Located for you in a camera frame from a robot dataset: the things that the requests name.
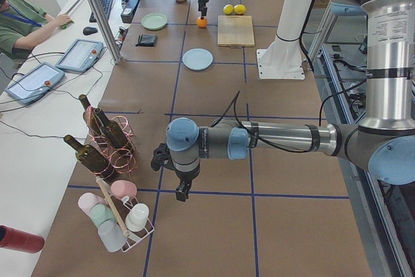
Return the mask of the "orange mandarin fruit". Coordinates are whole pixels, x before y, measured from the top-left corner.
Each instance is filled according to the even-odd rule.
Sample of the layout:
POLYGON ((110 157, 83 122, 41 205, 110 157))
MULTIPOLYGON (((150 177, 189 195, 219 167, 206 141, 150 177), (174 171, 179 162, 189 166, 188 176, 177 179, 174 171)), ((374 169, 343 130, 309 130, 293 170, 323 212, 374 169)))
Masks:
POLYGON ((197 18, 196 24, 197 24, 197 26, 198 26, 199 28, 202 28, 202 29, 203 29, 203 28, 206 28, 206 27, 207 27, 207 25, 208 25, 207 18, 206 18, 206 17, 203 17, 203 16, 201 16, 201 17, 197 18))

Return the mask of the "light blue plate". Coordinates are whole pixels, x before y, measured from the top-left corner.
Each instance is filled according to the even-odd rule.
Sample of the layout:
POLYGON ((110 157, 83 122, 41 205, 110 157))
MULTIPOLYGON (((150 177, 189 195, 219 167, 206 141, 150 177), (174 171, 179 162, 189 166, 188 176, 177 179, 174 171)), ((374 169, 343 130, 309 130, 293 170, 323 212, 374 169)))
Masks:
POLYGON ((182 56, 182 62, 193 71, 201 71, 211 65, 213 55, 206 49, 190 49, 182 56))

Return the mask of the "bamboo cutting board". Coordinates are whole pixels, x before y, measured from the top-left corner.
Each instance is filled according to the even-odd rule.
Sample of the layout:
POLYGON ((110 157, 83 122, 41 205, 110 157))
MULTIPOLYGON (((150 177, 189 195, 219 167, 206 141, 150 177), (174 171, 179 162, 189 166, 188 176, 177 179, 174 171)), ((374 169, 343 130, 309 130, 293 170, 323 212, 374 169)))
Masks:
POLYGON ((218 46, 254 47, 251 16, 218 16, 218 46))

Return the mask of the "black computer box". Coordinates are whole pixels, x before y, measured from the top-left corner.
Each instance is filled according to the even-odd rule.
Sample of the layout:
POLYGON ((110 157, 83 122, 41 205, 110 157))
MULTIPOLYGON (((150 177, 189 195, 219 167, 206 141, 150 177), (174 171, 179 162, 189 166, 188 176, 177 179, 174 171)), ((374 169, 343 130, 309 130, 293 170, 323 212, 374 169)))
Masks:
POLYGON ((122 12, 121 12, 121 20, 123 23, 131 23, 137 6, 139 4, 139 0, 128 0, 127 2, 122 3, 122 12))

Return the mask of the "mint green plastic cup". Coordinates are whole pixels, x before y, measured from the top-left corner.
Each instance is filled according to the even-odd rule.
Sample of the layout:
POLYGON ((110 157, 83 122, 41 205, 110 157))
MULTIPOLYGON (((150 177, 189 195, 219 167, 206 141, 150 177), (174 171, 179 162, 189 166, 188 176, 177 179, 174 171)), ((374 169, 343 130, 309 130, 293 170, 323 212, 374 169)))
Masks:
POLYGON ((111 220, 117 222, 112 210, 107 205, 103 204, 97 204, 92 207, 88 215, 97 228, 105 221, 111 220))

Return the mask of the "dark green wine bottle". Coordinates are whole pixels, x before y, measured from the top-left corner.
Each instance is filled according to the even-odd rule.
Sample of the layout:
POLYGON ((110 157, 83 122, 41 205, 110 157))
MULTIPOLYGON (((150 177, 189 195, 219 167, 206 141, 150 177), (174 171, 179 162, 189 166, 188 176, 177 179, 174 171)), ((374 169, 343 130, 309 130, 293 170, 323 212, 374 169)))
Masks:
POLYGON ((123 154, 134 151, 133 145, 128 140, 117 122, 108 119, 100 108, 95 108, 94 113, 98 120, 101 122, 101 132, 108 139, 110 145, 114 149, 121 150, 123 154))
POLYGON ((81 94, 78 99, 84 108, 83 119, 88 127, 89 135, 93 137, 96 143, 104 143, 100 121, 95 117, 94 107, 90 104, 87 95, 81 94))
POLYGON ((76 159, 96 177, 112 182, 118 175, 116 168, 94 146, 83 145, 73 136, 64 136, 64 142, 75 150, 76 159))

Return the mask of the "pale pink plastic cup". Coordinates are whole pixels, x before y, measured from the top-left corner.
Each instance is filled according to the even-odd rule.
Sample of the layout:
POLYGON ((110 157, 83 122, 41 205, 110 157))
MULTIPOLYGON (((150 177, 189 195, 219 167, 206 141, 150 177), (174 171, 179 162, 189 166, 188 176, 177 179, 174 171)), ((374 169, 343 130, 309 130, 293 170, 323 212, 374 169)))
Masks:
POLYGON ((104 198, 94 194, 94 193, 84 193, 78 199, 78 207, 88 216, 91 209, 98 205, 103 204, 107 205, 107 202, 104 198))

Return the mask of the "black keyboard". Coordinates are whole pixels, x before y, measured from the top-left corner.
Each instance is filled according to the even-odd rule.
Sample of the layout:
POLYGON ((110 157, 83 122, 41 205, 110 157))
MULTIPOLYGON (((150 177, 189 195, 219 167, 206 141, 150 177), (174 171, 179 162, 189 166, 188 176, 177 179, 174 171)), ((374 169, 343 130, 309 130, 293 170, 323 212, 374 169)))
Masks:
POLYGON ((101 2, 101 6, 104 12, 104 16, 106 19, 109 19, 110 13, 112 11, 113 0, 99 0, 101 2))

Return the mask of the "black computer mouse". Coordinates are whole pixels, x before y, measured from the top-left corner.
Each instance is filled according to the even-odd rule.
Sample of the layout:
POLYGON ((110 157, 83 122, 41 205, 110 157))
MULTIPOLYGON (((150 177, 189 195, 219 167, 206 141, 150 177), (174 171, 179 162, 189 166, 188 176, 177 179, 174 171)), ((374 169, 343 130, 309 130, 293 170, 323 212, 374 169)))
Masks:
POLYGON ((84 27, 82 30, 83 35, 89 36, 98 32, 98 29, 95 27, 84 27))

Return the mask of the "blue teach pendant far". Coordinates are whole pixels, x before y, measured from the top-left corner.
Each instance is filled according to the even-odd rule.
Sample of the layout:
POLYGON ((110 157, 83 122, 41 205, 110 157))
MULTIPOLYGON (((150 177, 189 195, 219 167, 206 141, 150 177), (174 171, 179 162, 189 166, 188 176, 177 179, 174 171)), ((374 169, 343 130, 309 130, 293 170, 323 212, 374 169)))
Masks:
POLYGON ((66 72, 84 73, 98 60, 103 48, 102 42, 76 39, 55 66, 66 72))

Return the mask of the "red bottle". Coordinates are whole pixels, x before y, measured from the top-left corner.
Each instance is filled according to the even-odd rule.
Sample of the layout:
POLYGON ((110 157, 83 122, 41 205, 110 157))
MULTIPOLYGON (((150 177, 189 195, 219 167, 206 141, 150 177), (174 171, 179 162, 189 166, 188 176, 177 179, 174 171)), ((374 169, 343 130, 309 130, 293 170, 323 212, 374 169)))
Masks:
POLYGON ((42 236, 1 225, 1 248, 35 254, 44 243, 42 236))

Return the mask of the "blue teach pendant near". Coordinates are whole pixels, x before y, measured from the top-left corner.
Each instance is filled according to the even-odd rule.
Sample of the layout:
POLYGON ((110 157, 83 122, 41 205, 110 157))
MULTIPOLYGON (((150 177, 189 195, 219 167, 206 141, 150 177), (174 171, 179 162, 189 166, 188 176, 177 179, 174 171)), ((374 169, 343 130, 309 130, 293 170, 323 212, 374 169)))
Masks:
POLYGON ((42 62, 30 72, 6 87, 6 93, 21 104, 29 104, 40 99, 57 85, 65 73, 50 63, 42 62))

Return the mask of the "seated person green shirt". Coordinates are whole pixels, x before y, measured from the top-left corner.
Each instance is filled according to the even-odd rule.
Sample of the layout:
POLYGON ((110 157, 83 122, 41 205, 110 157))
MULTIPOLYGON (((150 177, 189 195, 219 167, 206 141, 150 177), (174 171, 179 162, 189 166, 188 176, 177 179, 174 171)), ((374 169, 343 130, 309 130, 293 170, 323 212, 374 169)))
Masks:
POLYGON ((1 52, 21 64, 56 29, 72 22, 67 14, 53 17, 26 0, 1 0, 1 52))

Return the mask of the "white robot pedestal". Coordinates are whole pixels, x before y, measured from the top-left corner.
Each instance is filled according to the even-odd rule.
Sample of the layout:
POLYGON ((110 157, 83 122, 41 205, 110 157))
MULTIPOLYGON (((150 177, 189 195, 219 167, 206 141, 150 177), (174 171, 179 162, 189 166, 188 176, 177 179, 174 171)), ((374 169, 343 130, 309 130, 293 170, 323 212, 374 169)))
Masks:
POLYGON ((284 0, 275 40, 257 50, 260 79, 303 80, 300 42, 313 0, 284 0))

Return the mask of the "aluminium frame post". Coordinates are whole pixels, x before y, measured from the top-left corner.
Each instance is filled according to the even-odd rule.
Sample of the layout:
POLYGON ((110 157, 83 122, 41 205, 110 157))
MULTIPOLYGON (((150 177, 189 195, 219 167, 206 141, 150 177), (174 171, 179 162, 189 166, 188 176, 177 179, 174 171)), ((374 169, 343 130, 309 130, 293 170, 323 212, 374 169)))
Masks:
POLYGON ((121 61, 121 54, 113 37, 113 33, 108 20, 104 15, 104 10, 102 9, 101 2, 99 0, 88 0, 88 3, 97 20, 105 44, 112 56, 112 60, 114 64, 118 64, 121 61))

